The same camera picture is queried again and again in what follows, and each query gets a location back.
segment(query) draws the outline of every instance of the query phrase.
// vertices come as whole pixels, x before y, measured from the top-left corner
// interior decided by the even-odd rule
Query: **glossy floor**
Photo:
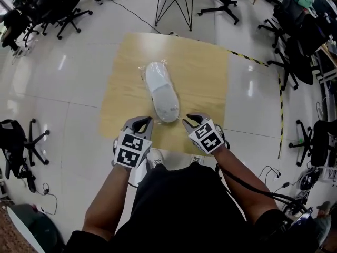
[[[154,24],[157,0],[118,2]],[[192,32],[175,4],[157,29],[163,34],[173,30],[180,36],[217,44],[261,61],[274,59],[272,35],[257,30],[257,26],[271,16],[270,4],[258,0],[253,6],[250,0],[238,0],[238,7],[233,8],[240,18],[237,26],[225,13],[197,16],[200,9],[214,7],[214,4],[214,0],[194,0]],[[0,119],[17,119],[28,132],[29,120],[36,118],[35,136],[45,129],[51,131],[39,144],[50,164],[44,166],[35,160],[32,171],[38,190],[41,192],[42,184],[47,182],[51,193],[58,197],[57,213],[50,218],[65,241],[73,230],[81,229],[86,209],[112,168],[112,142],[99,135],[98,123],[114,55],[127,32],[153,32],[135,15],[110,1],[96,6],[93,0],[81,0],[80,7],[94,12],[78,20],[80,34],[68,27],[59,41],[56,30],[50,27],[46,37],[39,35],[31,40],[33,48],[27,56],[19,60],[8,56],[0,75]],[[318,119],[316,102],[322,100],[316,82],[313,86],[300,83],[296,91],[287,86],[283,93],[285,133],[278,159],[281,134],[278,70],[230,54],[224,121],[231,150],[255,174],[259,175],[265,165],[281,171],[276,181],[273,172],[267,177],[267,186],[272,191],[287,181],[295,182],[306,168],[305,164],[302,168],[296,167],[298,150],[289,149],[288,143],[301,138],[296,131],[297,119],[306,126],[313,126]],[[169,151],[163,154],[169,169],[184,168],[190,161],[190,155]],[[214,167],[215,161],[206,158],[204,164]],[[4,172],[3,157],[0,157],[0,167]],[[262,181],[266,172],[261,175]],[[13,176],[6,184],[15,202],[34,203],[54,211],[53,197],[30,193]],[[295,194],[296,188],[280,192]],[[336,197],[333,194],[330,186],[318,183],[309,204],[316,206]],[[130,187],[120,225],[130,216],[134,196],[135,189]]]

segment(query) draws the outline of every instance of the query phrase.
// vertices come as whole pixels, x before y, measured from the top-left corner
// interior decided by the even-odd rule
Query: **black t-shirt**
[[[75,231],[65,252],[130,252],[132,249],[137,252],[143,252],[142,249],[278,252],[281,248],[288,249],[284,241],[274,248],[273,244],[261,244],[260,238],[284,220],[287,218],[281,211],[270,210],[254,226],[246,222],[209,167],[192,164],[178,171],[156,167],[140,184],[129,221],[111,241]]]

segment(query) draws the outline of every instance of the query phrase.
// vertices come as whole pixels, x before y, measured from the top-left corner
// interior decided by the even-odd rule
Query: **plastic wrap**
[[[180,105],[167,70],[167,60],[140,67],[149,99],[152,100],[156,123],[172,123],[180,119]]]

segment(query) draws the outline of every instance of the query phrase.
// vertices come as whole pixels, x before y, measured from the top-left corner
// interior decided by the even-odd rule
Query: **hazard stripe tape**
[[[233,52],[233,51],[231,51],[231,50],[227,50],[227,51],[229,51],[230,53],[235,54],[235,55],[237,55],[237,56],[241,56],[241,57],[243,57],[243,58],[245,58],[245,59],[254,61],[254,62],[257,63],[257,64],[260,64],[260,65],[264,65],[264,66],[266,66],[266,67],[269,67],[266,63],[263,63],[263,62],[261,62],[261,61],[259,61],[259,60],[254,59],[254,58],[250,58],[250,57],[248,57],[248,56],[246,56],[246,55],[244,55],[244,54],[237,53],[237,52]],[[282,89],[281,89],[282,85],[281,85],[281,77],[280,77],[280,75],[279,75],[279,87],[280,87],[280,99],[281,99],[281,141],[280,141],[279,156],[277,157],[278,159],[280,159],[280,156],[281,156],[282,142],[283,142],[283,129],[284,129],[284,120],[283,120],[283,96],[282,96]]]

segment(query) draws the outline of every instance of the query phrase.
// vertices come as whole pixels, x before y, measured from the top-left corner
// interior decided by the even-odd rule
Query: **brown carpet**
[[[32,253],[34,248],[16,230],[8,216],[7,209],[0,204],[0,253]]]

